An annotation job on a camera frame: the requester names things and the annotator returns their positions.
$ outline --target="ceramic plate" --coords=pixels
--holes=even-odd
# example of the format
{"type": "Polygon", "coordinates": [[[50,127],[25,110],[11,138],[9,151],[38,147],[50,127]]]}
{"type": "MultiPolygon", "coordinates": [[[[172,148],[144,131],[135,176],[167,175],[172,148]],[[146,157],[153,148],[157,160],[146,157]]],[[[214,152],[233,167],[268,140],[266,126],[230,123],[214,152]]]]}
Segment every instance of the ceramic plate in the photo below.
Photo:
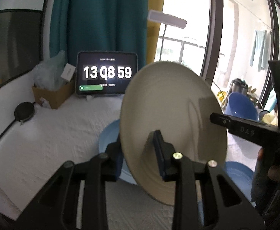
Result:
{"type": "Polygon", "coordinates": [[[214,94],[183,65],[149,64],[131,80],[121,108],[122,150],[133,178],[153,198],[173,205],[175,197],[175,183],[159,175],[152,144],[155,130],[191,160],[224,164],[227,132],[210,122],[213,112],[222,113],[214,94]]]}

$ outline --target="finger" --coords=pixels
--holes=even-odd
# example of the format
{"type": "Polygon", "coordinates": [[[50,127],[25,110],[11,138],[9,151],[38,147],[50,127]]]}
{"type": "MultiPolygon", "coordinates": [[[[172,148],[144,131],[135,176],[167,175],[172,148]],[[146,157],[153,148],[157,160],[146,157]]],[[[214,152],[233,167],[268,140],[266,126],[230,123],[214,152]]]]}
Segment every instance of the finger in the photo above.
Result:
{"type": "Polygon", "coordinates": [[[270,167],[268,177],[275,182],[280,182],[280,165],[270,167]]]}
{"type": "Polygon", "coordinates": [[[258,152],[257,160],[261,161],[263,158],[263,148],[261,148],[258,152]]]}

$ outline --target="tablet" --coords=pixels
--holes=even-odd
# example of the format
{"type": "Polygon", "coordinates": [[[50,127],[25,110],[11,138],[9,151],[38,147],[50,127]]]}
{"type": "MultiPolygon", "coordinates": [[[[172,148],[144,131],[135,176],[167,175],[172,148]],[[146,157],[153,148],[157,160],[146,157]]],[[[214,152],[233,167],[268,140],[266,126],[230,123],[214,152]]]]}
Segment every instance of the tablet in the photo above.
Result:
{"type": "Polygon", "coordinates": [[[76,94],[124,94],[138,71],[137,55],[115,51],[79,52],[76,70],[76,94]]]}

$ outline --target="black round object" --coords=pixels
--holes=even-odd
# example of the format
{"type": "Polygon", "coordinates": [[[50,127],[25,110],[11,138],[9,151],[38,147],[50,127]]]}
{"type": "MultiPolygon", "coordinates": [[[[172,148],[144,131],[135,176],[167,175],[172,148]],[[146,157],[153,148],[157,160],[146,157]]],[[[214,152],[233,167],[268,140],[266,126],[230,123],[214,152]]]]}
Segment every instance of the black round object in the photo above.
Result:
{"type": "Polygon", "coordinates": [[[23,102],[19,104],[14,110],[14,117],[17,121],[23,123],[30,120],[35,114],[35,107],[33,103],[23,102]]]}

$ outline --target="blue bowl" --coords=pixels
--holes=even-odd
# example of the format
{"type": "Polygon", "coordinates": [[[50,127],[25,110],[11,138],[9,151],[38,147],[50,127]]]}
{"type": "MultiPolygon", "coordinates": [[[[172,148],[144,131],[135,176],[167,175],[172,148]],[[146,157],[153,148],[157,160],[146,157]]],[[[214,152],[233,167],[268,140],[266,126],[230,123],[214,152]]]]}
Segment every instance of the blue bowl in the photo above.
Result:
{"type": "Polygon", "coordinates": [[[225,114],[244,119],[258,120],[254,104],[245,95],[237,92],[229,94],[225,114]]]}

